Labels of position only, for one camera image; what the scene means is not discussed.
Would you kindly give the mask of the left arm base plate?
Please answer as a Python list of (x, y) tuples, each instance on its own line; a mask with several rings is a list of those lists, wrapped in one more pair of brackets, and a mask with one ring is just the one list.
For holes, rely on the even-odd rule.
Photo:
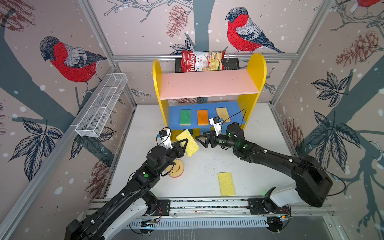
[(171, 210), (171, 200), (158, 199), (156, 204), (150, 205), (142, 217), (164, 217), (169, 216)]

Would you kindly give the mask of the pale orange sponge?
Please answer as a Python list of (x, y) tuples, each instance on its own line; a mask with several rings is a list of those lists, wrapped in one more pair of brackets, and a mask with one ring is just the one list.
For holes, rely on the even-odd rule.
[(230, 123), (231, 118), (226, 107), (216, 108), (217, 115), (219, 119), (222, 119), (225, 123)]

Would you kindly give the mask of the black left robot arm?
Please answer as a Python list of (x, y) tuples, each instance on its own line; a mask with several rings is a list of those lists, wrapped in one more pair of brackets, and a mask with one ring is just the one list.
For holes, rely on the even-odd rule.
[(82, 221), (73, 220), (66, 228), (66, 240), (110, 240), (138, 217), (151, 214), (157, 207), (157, 197), (150, 191), (174, 161), (182, 158), (189, 144), (183, 139), (171, 148), (155, 146), (118, 194), (103, 207)]

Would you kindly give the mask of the light green scrub sponge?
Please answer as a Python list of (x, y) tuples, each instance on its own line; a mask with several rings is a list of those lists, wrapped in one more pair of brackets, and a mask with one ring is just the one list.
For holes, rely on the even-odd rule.
[(191, 110), (180, 110), (180, 126), (190, 126), (191, 125)]

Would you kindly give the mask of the yellow sponge front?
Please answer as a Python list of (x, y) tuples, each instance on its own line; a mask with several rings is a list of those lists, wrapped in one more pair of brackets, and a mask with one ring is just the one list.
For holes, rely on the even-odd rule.
[(223, 197), (235, 196), (236, 192), (235, 192), (232, 174), (230, 172), (218, 173), (218, 178), (219, 178), (221, 196)]

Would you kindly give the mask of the yellow smiley face sponge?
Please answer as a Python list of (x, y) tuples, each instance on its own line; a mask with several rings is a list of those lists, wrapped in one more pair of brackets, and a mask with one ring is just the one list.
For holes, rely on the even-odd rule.
[(176, 159), (173, 165), (167, 167), (166, 172), (172, 178), (180, 177), (184, 172), (184, 163), (182, 160)]

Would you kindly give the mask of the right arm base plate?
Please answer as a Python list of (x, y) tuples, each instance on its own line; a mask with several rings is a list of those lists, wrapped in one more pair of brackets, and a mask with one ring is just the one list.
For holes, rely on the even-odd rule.
[(248, 207), (251, 215), (290, 215), (289, 207), (279, 207), (271, 200), (248, 199)]

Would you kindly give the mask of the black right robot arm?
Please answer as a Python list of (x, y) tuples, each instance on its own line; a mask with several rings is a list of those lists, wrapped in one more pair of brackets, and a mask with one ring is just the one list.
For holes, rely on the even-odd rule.
[(292, 157), (267, 150), (244, 137), (244, 131), (236, 122), (227, 127), (226, 134), (217, 135), (215, 131), (196, 136), (196, 141), (205, 148), (221, 146), (232, 149), (233, 154), (242, 161), (260, 164), (291, 177), (295, 183), (284, 188), (273, 187), (264, 196), (269, 204), (283, 207), (305, 202), (316, 208), (323, 206), (332, 188), (333, 181), (313, 157)]

